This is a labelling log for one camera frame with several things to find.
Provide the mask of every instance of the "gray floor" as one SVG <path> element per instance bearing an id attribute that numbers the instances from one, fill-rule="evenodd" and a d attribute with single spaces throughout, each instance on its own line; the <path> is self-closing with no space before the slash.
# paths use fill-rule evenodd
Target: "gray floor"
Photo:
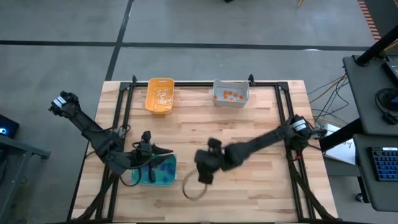
<path id="1" fill-rule="evenodd" d="M 127 0 L 0 0 L 0 40 L 115 41 Z M 125 42 L 188 42 L 269 45 L 367 46 L 373 43 L 356 0 L 136 0 Z M 28 223 L 67 217 L 87 142 L 67 120 L 47 111 L 62 90 L 80 97 L 95 115 L 112 47 L 0 45 L 0 113 L 18 122 L 18 140 L 52 151 L 34 159 L 12 217 Z M 176 80 L 305 80 L 307 90 L 344 75 L 341 59 L 361 52 L 122 48 L 113 80 L 172 77 Z M 336 115 L 358 117 L 349 85 L 341 95 L 350 105 Z M 310 95 L 314 99 L 318 93 Z M 321 109 L 327 96 L 314 102 Z M 331 110 L 343 105 L 337 100 Z M 356 203 L 352 177 L 330 177 L 340 218 L 394 223 L 395 213 Z"/>

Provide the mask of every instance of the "orange plastic container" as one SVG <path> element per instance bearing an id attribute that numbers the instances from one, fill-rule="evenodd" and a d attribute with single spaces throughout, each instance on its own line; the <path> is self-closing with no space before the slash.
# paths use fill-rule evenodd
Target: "orange plastic container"
<path id="1" fill-rule="evenodd" d="M 145 109 L 153 114 L 169 114 L 173 110 L 174 80 L 153 78 L 149 80 Z"/>

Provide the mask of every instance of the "wooden table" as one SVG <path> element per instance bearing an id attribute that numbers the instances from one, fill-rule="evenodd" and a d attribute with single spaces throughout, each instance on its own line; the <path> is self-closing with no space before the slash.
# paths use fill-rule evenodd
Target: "wooden table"
<path id="1" fill-rule="evenodd" d="M 112 125 L 119 84 L 104 83 L 95 118 L 103 128 Z M 312 123 L 304 82 L 289 81 L 289 88 L 294 112 Z M 174 150 L 178 162 L 177 180 L 170 187 L 125 187 L 119 183 L 114 222 L 297 220 L 283 142 L 252 155 L 235 170 L 217 172 L 213 185 L 209 186 L 201 200 L 189 201 L 182 193 L 184 176 L 195 168 L 194 154 L 197 149 L 206 149 L 210 136 L 220 139 L 224 144 L 247 141 L 280 125 L 274 88 L 250 88 L 248 103 L 239 109 L 213 106 L 209 87 L 176 87 L 173 112 L 166 116 L 153 116 L 145 109 L 146 91 L 147 88 L 134 89 L 129 115 L 131 130 L 126 137 L 125 151 L 130 151 L 131 144 L 140 140 L 144 131 L 150 130 L 153 143 Z M 81 102 L 81 107 L 84 109 L 84 102 Z M 311 140 L 311 144 L 318 145 L 318 142 Z M 311 190 L 321 204 L 337 216 L 321 152 L 308 147 L 303 156 Z M 72 218 L 82 214 L 98 193 L 103 168 L 104 165 L 95 155 L 86 159 Z M 123 175 L 123 179 L 129 180 L 129 174 Z M 193 178 L 187 184 L 187 189 L 188 194 L 197 194 L 203 185 Z M 300 197 L 306 215 L 302 192 Z"/>

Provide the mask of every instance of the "metal ring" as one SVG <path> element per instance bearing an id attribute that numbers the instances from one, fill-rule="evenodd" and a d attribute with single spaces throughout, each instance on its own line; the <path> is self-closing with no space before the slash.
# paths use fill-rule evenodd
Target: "metal ring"
<path id="1" fill-rule="evenodd" d="M 204 194 L 207 192 L 207 184 L 205 184 L 205 188 L 202 190 L 202 192 L 200 192 L 200 194 L 198 194 L 198 195 L 195 196 L 195 197 L 189 197 L 189 196 L 187 195 L 187 193 L 185 192 L 185 185 L 187 184 L 188 179 L 189 179 L 193 174 L 195 174 L 195 173 L 197 173 L 197 172 L 198 172 L 198 171 L 197 171 L 196 169 L 192 170 L 191 172 L 189 172 L 189 173 L 184 177 L 184 180 L 183 180 L 183 182 L 182 182 L 182 193 L 184 194 L 184 196 L 185 196 L 187 199 L 189 199 L 189 200 L 191 200 L 191 201 L 196 201 L 196 200 L 201 199 L 201 198 L 204 196 Z"/>

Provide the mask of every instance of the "blue light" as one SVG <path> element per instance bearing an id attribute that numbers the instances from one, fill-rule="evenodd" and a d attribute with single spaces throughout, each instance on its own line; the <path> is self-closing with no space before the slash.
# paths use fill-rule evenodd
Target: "blue light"
<path id="1" fill-rule="evenodd" d="M 0 134 L 7 134 L 7 129 L 0 128 Z"/>

